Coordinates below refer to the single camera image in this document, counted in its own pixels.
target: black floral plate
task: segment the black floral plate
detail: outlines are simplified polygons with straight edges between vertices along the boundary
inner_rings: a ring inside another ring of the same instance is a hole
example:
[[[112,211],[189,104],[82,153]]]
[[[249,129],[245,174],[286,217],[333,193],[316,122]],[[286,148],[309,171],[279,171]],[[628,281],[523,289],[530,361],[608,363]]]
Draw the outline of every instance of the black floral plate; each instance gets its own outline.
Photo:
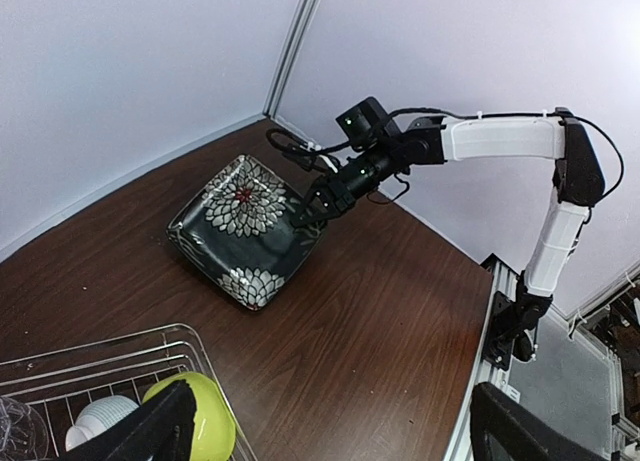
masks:
[[[180,211],[167,235],[212,281],[258,310],[298,270],[326,227],[291,226],[301,202],[270,169],[241,155]]]

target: clear glass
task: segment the clear glass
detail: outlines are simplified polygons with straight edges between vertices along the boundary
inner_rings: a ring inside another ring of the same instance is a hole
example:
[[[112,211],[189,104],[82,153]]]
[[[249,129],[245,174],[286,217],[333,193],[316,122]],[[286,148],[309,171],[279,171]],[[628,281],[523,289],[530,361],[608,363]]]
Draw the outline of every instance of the clear glass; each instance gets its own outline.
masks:
[[[27,404],[0,397],[0,461],[44,459],[48,447],[42,416]]]

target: black cable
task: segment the black cable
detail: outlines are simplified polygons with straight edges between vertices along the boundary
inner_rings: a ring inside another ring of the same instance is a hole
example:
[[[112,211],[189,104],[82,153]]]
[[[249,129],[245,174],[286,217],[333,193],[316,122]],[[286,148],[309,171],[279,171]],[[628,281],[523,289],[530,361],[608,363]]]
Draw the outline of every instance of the black cable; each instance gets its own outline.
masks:
[[[288,153],[288,154],[291,154],[293,156],[314,157],[314,156],[319,156],[321,154],[327,155],[327,154],[330,154],[330,153],[335,153],[336,151],[340,151],[340,150],[342,150],[344,148],[347,148],[351,144],[350,141],[345,141],[344,143],[336,144],[335,146],[330,146],[330,147],[324,148],[324,149],[319,149],[318,151],[307,151],[306,149],[297,150],[297,149],[292,149],[292,148],[289,148],[288,146],[285,146],[283,144],[278,143],[273,138],[274,134],[280,134],[280,135],[284,136],[285,138],[290,139],[291,141],[294,141],[295,143],[297,143],[300,146],[302,146],[304,144],[304,141],[299,139],[297,136],[293,135],[292,133],[290,133],[286,129],[271,128],[271,129],[267,130],[267,132],[265,133],[265,136],[267,137],[267,141],[269,141],[269,144],[271,144],[271,146],[273,146],[278,151],[282,151],[283,153]]]
[[[336,158],[335,156],[332,156],[331,154],[325,154],[323,156],[326,156],[327,158],[329,158],[329,161],[331,161],[336,168],[340,168],[340,165],[342,163],[340,163],[340,160],[338,158]]]
[[[302,145],[303,142],[301,140],[299,140],[293,134],[289,133],[288,131],[286,131],[284,129],[280,129],[280,128],[269,129],[266,132],[266,136],[267,136],[267,140],[269,141],[269,143],[274,148],[276,148],[279,151],[289,153],[289,154],[291,154],[293,156],[318,156],[318,155],[321,155],[321,154],[328,155],[330,153],[335,153],[337,151],[345,149],[345,148],[351,146],[352,144],[360,144],[361,141],[363,141],[367,137],[371,137],[372,135],[374,135],[382,127],[386,126],[387,123],[389,123],[390,121],[393,121],[393,119],[397,118],[398,116],[402,116],[402,115],[405,115],[405,114],[436,114],[436,115],[439,114],[439,115],[451,116],[453,118],[463,119],[463,120],[470,120],[470,119],[477,119],[478,118],[477,115],[460,115],[460,114],[456,114],[456,113],[453,113],[451,111],[447,111],[447,110],[439,109],[439,108],[401,108],[401,109],[396,109],[394,111],[391,111],[387,116],[385,116],[380,121],[378,121],[376,124],[371,126],[367,131],[362,133],[360,136],[357,136],[354,139],[350,139],[350,140],[347,140],[347,141],[345,141],[343,143],[336,144],[335,146],[330,146],[328,148],[321,149],[321,150],[318,150],[318,151],[307,151],[307,150],[304,150],[304,149],[294,150],[294,149],[288,148],[287,146],[283,146],[283,145],[277,143],[273,139],[273,135],[274,134],[281,134],[281,135],[285,136],[286,138],[296,142],[297,144]],[[488,114],[483,114],[482,118],[505,118],[505,117],[513,117],[513,116],[538,117],[538,118],[540,118],[540,117],[545,117],[546,115],[544,113],[533,113],[533,112],[488,113]],[[600,133],[600,135],[609,143],[611,148],[615,151],[616,156],[618,157],[618,162],[620,163],[620,174],[618,176],[618,180],[614,183],[614,185],[611,188],[609,188],[602,195],[601,200],[605,199],[607,196],[609,196],[611,193],[613,193],[616,189],[618,189],[618,187],[622,183],[622,180],[623,180],[624,175],[625,175],[624,159],[622,157],[622,154],[620,153],[620,150],[616,146],[616,144],[609,137],[609,135],[607,133],[605,133],[602,128],[600,128],[600,126],[598,126],[597,124],[595,124],[594,122],[592,122],[592,121],[590,121],[590,120],[588,120],[586,118],[582,118],[580,116],[573,116],[573,117],[575,119],[577,119],[578,121],[591,126],[598,133]]]
[[[531,343],[533,346],[533,352],[535,353],[537,351],[537,346],[538,346],[538,330],[540,329],[540,323],[536,324],[536,331],[533,335],[533,343]]]
[[[367,200],[370,203],[377,204],[379,206],[386,206],[387,204],[391,204],[391,203],[397,201],[402,196],[404,196],[406,193],[408,193],[409,189],[411,189],[411,185],[409,184],[409,181],[406,181],[406,180],[400,178],[397,174],[394,174],[393,177],[396,178],[396,181],[398,181],[400,184],[404,185],[404,188],[402,189],[402,191],[399,194],[397,194],[393,199],[387,199],[387,201],[376,201],[375,199],[373,199],[371,197],[371,195],[375,192],[375,191],[372,191],[370,193],[367,193]]]
[[[591,222],[591,218],[592,218],[592,217],[593,217],[593,209],[592,209],[592,208],[589,208],[589,216],[587,217],[587,219],[585,220],[585,222],[584,222],[584,223],[582,223],[582,224],[589,224],[589,223]]]
[[[598,131],[598,133],[600,133],[600,135],[607,140],[607,142],[611,145],[611,147],[613,148],[613,150],[616,152],[616,156],[618,156],[618,162],[620,163],[620,175],[618,176],[618,180],[615,182],[615,184],[609,188],[607,190],[607,192],[605,192],[602,195],[602,199],[606,198],[607,196],[609,196],[611,193],[613,193],[616,189],[618,189],[618,186],[620,186],[620,183],[622,183],[622,178],[624,178],[624,158],[622,157],[622,154],[620,153],[620,150],[618,149],[618,147],[616,146],[616,143],[613,142],[613,140],[609,137],[609,135],[607,133],[604,132],[604,130],[602,128],[600,128],[600,126],[598,126],[596,123],[589,121],[588,119],[585,118],[581,118],[579,116],[574,116],[574,118],[576,118],[578,121],[580,121],[581,123],[585,123],[588,124],[589,126],[591,126],[593,129],[595,129],[596,131]]]
[[[453,118],[463,119],[463,120],[482,119],[482,118],[506,118],[506,117],[513,117],[513,116],[541,118],[545,116],[557,115],[555,112],[548,113],[546,115],[544,113],[533,113],[533,112],[511,112],[511,113],[482,114],[481,118],[479,118],[478,115],[459,115],[459,114],[452,113],[451,111],[438,109],[438,108],[402,108],[402,109],[396,109],[395,111],[392,111],[391,113],[389,113],[389,115],[385,116],[375,125],[373,125],[366,133],[363,133],[363,135],[358,136],[356,140],[364,139],[366,136],[370,135],[372,132],[379,130],[381,127],[385,126],[394,118],[401,116],[403,114],[441,114],[444,116],[451,116]],[[607,133],[605,133],[604,130],[600,128],[600,126],[598,126],[593,121],[590,121],[586,118],[582,118],[580,116],[573,116],[573,117],[578,121],[580,121],[581,123],[585,123],[591,126],[598,133],[600,133],[600,135],[609,143],[611,148],[613,148],[613,150],[616,153],[616,156],[618,157],[618,162],[620,163],[620,175],[618,176],[618,180],[614,183],[614,185],[602,195],[602,198],[600,199],[602,201],[611,193],[613,193],[616,189],[618,189],[618,187],[620,186],[620,183],[622,183],[622,179],[624,178],[624,174],[625,174],[624,159],[622,157],[622,154],[620,153],[620,150],[618,149],[616,144],[613,142],[611,137]]]

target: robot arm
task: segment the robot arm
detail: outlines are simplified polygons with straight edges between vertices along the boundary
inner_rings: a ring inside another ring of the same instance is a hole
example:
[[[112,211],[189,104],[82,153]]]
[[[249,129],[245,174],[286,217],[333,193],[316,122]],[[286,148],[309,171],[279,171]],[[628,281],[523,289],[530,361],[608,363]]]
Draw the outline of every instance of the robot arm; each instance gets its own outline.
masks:
[[[551,202],[533,257],[519,278],[514,302],[494,313],[485,358],[506,369],[512,352],[531,358],[527,330],[553,301],[562,268],[577,245],[591,209],[604,195],[604,176],[583,125],[566,109],[552,114],[458,118],[438,110],[415,119],[404,132],[374,98],[337,118],[347,143],[361,154],[318,177],[295,215],[294,225],[342,216],[356,201],[412,165],[480,157],[534,156],[555,161]]]

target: white wall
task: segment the white wall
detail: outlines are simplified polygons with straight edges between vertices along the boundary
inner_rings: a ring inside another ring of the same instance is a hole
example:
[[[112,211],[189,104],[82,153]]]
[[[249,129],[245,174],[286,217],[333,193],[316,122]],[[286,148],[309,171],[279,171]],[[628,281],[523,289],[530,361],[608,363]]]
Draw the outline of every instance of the white wall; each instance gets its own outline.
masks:
[[[596,208],[563,274],[556,300],[568,313],[640,257],[638,6],[322,0],[278,114],[325,145],[344,140],[335,116],[368,95],[389,110],[428,105],[466,114],[563,105],[599,123],[619,143],[628,174]],[[613,153],[593,141],[615,181]],[[472,258],[495,252],[522,269],[547,210],[552,171],[539,160],[417,168],[402,204]]]
[[[0,252],[259,114],[297,2],[0,0]]]

